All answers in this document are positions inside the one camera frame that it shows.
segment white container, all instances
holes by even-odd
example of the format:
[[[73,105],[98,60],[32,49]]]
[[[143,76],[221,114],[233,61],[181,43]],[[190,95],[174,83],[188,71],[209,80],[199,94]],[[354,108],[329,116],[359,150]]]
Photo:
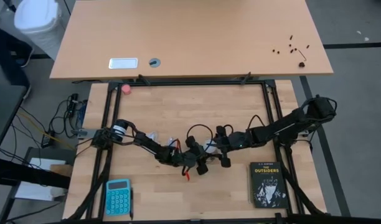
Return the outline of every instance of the white container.
[[[50,58],[56,59],[65,33],[55,0],[23,0],[17,7],[14,24]]]

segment wooden desk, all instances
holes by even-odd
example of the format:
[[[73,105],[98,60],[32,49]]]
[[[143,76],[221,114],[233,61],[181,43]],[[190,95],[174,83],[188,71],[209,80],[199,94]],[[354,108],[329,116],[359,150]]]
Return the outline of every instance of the wooden desk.
[[[290,81],[276,81],[276,84],[283,114],[288,114],[298,107],[293,87]],[[92,85],[84,122],[86,128],[100,128],[106,89],[107,84]],[[159,142],[166,144],[170,137],[184,142],[187,130],[197,123],[213,129],[217,125],[231,124],[235,130],[244,130],[254,114],[259,114],[268,123],[260,85],[156,86],[134,87],[132,94],[123,95],[118,117],[132,121],[145,133],[158,132]],[[256,119],[252,125],[260,124]],[[210,137],[208,130],[201,127],[191,134],[199,142]],[[78,151],[87,144],[81,145]],[[75,161],[64,218],[75,211],[90,188],[95,154],[96,150],[90,148]],[[131,179],[135,220],[266,218],[274,217],[276,212],[285,215],[284,209],[255,209],[248,200],[248,165],[275,161],[272,142],[264,147],[232,152],[229,156],[231,168],[225,169],[219,161],[214,161],[205,175],[199,176],[196,169],[191,169],[188,182],[181,176],[180,167],[162,165],[140,147],[114,146],[110,179]],[[293,158],[301,188],[317,208],[325,211],[306,142],[293,146]],[[293,191],[289,194],[296,210]],[[99,196],[95,197],[95,215]],[[105,220],[129,220],[129,216],[105,217]]]
[[[293,48],[298,51],[290,53]],[[307,58],[304,68],[298,67],[304,60],[299,51]],[[111,58],[138,58],[138,67],[110,70]],[[158,68],[149,66],[152,58],[161,60]],[[248,72],[333,73],[305,0],[76,1],[50,77],[235,77]]]

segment gray floor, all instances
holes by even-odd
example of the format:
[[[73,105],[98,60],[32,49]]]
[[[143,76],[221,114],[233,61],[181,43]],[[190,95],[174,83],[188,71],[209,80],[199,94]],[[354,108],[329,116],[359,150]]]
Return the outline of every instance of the gray floor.
[[[369,42],[381,42],[381,0],[307,0],[307,4],[324,44],[359,43],[365,37]],[[331,97],[339,103],[338,116],[324,128],[346,199],[353,216],[381,218],[381,49],[328,50],[327,54],[335,74],[308,80],[314,94]],[[53,116],[58,102],[71,93],[79,93],[84,99],[90,88],[89,83],[73,85],[68,81],[49,80],[52,65],[51,60],[33,60],[25,69],[34,91],[24,106],[44,124]],[[303,89],[298,77],[292,81],[300,104],[305,100]],[[1,71],[0,83],[5,83]],[[34,129],[31,131],[37,139],[41,138]],[[2,148],[13,149],[13,139],[10,130]],[[19,156],[34,145],[21,133],[17,134],[17,140]],[[313,156],[327,209],[339,215],[317,137]],[[8,190],[0,187],[0,209]],[[50,205],[18,201],[11,217],[31,212],[30,204],[35,206],[34,210]],[[57,221],[62,211],[60,205],[18,223]]]

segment black metal frame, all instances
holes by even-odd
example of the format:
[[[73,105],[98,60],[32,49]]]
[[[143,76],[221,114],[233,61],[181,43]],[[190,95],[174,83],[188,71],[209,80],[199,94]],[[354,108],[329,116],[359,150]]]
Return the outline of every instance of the black metal frame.
[[[200,80],[200,81],[180,81],[180,82],[132,82],[128,83],[130,86],[136,87],[136,86],[185,86],[185,85],[261,85],[261,89],[263,92],[263,97],[265,101],[265,106],[266,106],[266,112],[268,115],[268,119],[270,123],[274,122],[273,118],[273,113],[272,113],[272,108],[271,108],[271,102],[270,102],[270,97],[268,94],[268,88],[271,88],[272,94],[273,94],[273,100],[275,103],[275,108],[276,112],[278,115],[278,118],[283,117],[282,112],[281,112],[281,106],[280,106],[280,101],[278,98],[278,93],[276,90],[275,86],[275,81],[273,80],[248,80],[247,82],[240,82],[240,81],[229,81],[229,80],[222,80],[222,81],[205,81],[205,80]],[[103,112],[103,119],[102,119],[102,124],[101,127],[104,128],[107,124],[108,121],[108,115],[109,115],[109,110],[110,110],[110,103],[111,103],[111,95],[113,94],[113,90],[116,91],[116,100],[115,100],[115,106],[113,109],[113,119],[112,119],[112,124],[115,122],[115,120],[118,117],[118,112],[119,112],[119,107],[120,107],[120,98],[121,98],[121,88],[122,83],[109,83],[108,85],[108,91],[107,91],[107,96],[106,96],[106,102],[105,102],[105,110]],[[280,144],[277,139],[274,140],[274,149],[275,149],[275,155],[276,155],[276,160],[277,161],[282,161],[281,153],[280,153]],[[294,162],[293,162],[293,157],[291,155],[291,149],[287,148],[285,149],[286,151],[286,160],[288,160],[288,167],[289,167],[289,172],[291,177],[297,182],[297,176],[294,168]],[[94,164],[94,170],[93,170],[93,176],[92,176],[92,184],[93,186],[95,184],[95,181],[98,178],[99,171],[100,171],[100,163],[101,163],[101,158],[102,158],[102,149],[98,149],[96,153],[96,159],[95,159],[95,164]],[[104,214],[104,209],[105,209],[105,192],[106,192],[106,182],[108,181],[109,175],[105,176],[104,183],[102,185],[102,192],[101,192],[101,199],[100,199],[100,204],[99,204],[99,210],[98,210],[98,216],[96,219],[102,220],[103,219],[103,214]],[[299,197],[294,193],[296,197],[296,204],[298,208],[298,213],[304,214],[304,207],[303,204],[301,203]],[[290,198],[288,198],[288,205],[289,209],[287,209],[287,214],[293,214],[293,209],[291,208],[291,202]],[[88,209],[87,209],[87,214],[86,214],[86,219],[91,219],[92,218],[92,213],[93,213],[93,200],[89,204]],[[272,223],[278,221],[278,218],[246,218],[246,219],[218,219],[218,220],[202,220],[204,223]],[[131,221],[131,222],[104,222],[104,223],[184,223],[184,222],[201,222],[201,220],[156,220],[156,221]]]

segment calculator display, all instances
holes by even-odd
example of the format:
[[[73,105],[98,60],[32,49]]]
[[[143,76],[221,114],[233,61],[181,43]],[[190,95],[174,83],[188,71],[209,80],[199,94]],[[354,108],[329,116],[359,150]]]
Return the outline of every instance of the calculator display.
[[[127,187],[127,181],[123,182],[114,182],[109,184],[109,189],[121,189],[121,188],[126,188]]]

